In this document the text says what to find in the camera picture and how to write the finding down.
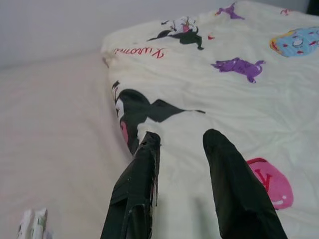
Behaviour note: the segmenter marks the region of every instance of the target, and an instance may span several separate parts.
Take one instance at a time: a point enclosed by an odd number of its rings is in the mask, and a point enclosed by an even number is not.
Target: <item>bed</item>
[[[211,128],[269,190],[259,164],[285,182],[287,194],[269,196],[281,197],[288,238],[318,238],[318,26],[316,16],[241,1],[120,30],[102,56],[1,70],[0,238],[42,207],[54,239],[99,238],[113,186],[147,131],[161,138],[152,238],[220,238],[203,148]],[[286,41],[303,46],[298,33],[308,47],[293,51]],[[148,108],[138,121],[125,92]]]
[[[287,237],[318,237],[318,44],[318,17],[249,1],[106,36],[131,154],[147,132],[161,140],[154,237],[220,238],[203,148],[212,128],[264,185]]]

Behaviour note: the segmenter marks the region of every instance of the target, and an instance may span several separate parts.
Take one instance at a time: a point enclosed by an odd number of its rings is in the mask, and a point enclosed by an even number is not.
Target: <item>black cartoon character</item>
[[[190,17],[182,17],[174,21],[162,22],[162,25],[170,23],[170,30],[161,31],[157,37],[151,38],[148,41],[156,40],[166,36],[179,39],[181,44],[197,44],[198,50],[203,50],[201,47],[201,36],[198,34],[198,27],[195,26],[195,20]]]
[[[172,115],[186,111],[162,100],[156,100],[150,104],[144,95],[132,89],[124,89],[117,94],[119,84],[118,81],[114,83],[112,92],[122,134],[131,154],[134,154],[139,146],[138,125],[145,122],[147,117],[155,122],[163,122]]]

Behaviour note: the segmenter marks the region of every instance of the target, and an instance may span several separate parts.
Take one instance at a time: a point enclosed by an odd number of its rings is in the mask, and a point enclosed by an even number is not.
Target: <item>white blanket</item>
[[[318,17],[248,1],[105,38],[129,149],[146,131],[161,137],[153,238],[219,238],[202,145],[210,128],[288,180],[293,196],[272,200],[288,238],[318,238],[318,44]],[[271,180],[268,190],[282,186]]]

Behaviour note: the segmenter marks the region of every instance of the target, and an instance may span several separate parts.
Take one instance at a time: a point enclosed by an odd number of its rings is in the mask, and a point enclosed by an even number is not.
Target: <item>pink heart print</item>
[[[247,161],[258,180],[264,185],[276,210],[291,207],[294,201],[293,191],[288,179],[263,158]]]

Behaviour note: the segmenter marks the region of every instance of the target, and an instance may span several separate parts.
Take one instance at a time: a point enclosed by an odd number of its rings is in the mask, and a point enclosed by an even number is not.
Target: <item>white wall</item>
[[[309,0],[258,0],[306,11]],[[98,49],[116,29],[234,0],[0,0],[0,67]]]

